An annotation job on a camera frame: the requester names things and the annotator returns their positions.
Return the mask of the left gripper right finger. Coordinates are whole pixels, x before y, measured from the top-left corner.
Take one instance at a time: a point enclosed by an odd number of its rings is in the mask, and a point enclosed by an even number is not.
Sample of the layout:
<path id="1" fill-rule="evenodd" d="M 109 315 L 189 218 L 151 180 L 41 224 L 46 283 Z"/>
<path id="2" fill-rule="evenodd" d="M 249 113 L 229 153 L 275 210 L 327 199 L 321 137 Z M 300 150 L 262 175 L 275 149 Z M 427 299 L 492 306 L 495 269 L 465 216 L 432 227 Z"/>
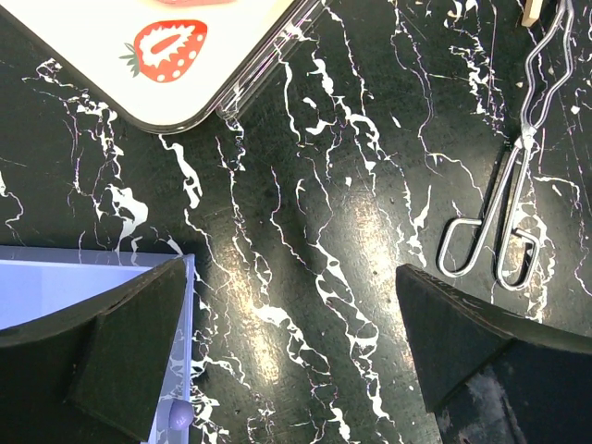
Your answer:
<path id="1" fill-rule="evenodd" d="M 425 408 L 445 443 L 588 443 L 591 339 L 396 270 Z"/>

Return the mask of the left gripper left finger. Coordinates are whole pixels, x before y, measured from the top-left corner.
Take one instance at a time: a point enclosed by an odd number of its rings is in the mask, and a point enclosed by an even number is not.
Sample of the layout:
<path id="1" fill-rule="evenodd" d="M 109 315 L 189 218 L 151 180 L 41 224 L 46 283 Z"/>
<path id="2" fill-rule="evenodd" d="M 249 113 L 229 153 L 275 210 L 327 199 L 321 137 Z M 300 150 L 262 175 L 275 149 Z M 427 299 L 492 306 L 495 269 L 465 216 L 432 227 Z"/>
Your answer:
<path id="1" fill-rule="evenodd" d="M 141 443 L 150 434 L 185 300 L 175 258 L 1 331 L 4 443 Z"/>

